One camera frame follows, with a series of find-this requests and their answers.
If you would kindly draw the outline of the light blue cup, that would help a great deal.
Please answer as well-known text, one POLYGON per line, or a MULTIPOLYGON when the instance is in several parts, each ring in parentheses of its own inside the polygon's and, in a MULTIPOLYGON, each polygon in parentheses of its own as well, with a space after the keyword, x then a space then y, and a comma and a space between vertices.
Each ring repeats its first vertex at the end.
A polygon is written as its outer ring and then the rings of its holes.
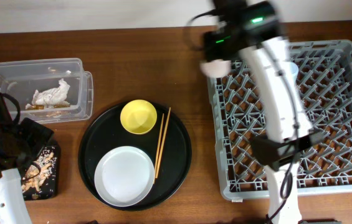
POLYGON ((299 67, 294 62, 289 62, 289 65, 290 65, 293 81, 296 81, 299 73, 299 67))

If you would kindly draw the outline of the yellow bowl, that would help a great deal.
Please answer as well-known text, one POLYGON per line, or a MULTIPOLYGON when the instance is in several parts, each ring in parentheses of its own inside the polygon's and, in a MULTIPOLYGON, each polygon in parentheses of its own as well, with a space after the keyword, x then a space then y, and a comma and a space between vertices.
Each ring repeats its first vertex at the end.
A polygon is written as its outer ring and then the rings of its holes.
POLYGON ((146 100, 128 102, 121 110, 120 122, 123 128, 132 134, 146 134, 157 121, 155 107, 146 100))

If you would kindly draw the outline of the white round plate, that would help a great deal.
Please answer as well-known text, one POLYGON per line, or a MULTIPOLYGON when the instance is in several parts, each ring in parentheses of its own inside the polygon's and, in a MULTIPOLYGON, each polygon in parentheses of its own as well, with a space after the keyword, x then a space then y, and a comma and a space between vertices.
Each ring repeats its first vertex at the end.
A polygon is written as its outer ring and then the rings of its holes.
POLYGON ((121 146, 106 153, 94 173, 94 186, 104 202, 129 207, 142 201, 155 180, 154 165, 147 153, 121 146))

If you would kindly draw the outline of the white tissue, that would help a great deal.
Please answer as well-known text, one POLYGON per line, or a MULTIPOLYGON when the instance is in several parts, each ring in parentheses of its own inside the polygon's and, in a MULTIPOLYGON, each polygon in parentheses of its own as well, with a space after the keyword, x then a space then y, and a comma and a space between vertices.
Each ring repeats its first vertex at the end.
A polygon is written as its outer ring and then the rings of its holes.
POLYGON ((59 80, 59 87, 57 88, 51 88, 43 92, 36 90, 30 105, 70 105, 66 101, 69 89, 70 85, 62 78, 59 80))

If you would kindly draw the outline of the gold foil wrapper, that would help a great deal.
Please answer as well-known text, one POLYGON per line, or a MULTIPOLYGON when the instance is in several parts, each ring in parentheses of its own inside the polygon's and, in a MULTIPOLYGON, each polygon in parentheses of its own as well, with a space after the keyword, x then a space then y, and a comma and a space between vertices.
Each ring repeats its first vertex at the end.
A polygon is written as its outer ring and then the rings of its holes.
POLYGON ((57 108, 68 108, 70 105, 26 105, 26 110, 47 110, 57 108))

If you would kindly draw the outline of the food scraps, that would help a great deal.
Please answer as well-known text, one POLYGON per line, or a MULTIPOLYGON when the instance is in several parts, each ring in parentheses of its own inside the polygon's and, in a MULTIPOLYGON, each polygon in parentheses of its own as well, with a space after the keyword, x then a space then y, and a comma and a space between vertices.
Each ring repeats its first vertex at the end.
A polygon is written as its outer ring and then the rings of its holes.
POLYGON ((35 190, 37 193, 42 193, 43 187, 48 187, 49 182, 55 180, 56 168, 57 156, 54 151, 43 150, 22 178, 22 192, 35 190))

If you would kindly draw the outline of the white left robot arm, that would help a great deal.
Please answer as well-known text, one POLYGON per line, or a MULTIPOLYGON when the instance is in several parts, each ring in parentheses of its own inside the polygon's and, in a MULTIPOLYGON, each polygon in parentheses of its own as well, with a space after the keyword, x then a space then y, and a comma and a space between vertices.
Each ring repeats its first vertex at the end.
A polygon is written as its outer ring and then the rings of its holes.
POLYGON ((54 132, 20 114, 12 117, 6 101, 21 109, 15 98, 0 93, 0 223, 30 223, 21 179, 54 132))

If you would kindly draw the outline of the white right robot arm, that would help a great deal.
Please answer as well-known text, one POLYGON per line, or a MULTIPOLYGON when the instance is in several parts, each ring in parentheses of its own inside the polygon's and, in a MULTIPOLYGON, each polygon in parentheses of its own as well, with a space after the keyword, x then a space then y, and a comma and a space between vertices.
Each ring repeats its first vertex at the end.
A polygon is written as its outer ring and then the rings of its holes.
POLYGON ((268 1, 214 1, 222 27, 203 37, 201 71, 222 78, 232 59, 246 61, 259 90, 265 112, 265 134, 251 139, 256 160, 263 165, 270 195, 267 223, 300 223, 297 171, 301 153, 322 141, 313 129, 298 94, 290 68, 288 38, 275 8, 268 1))

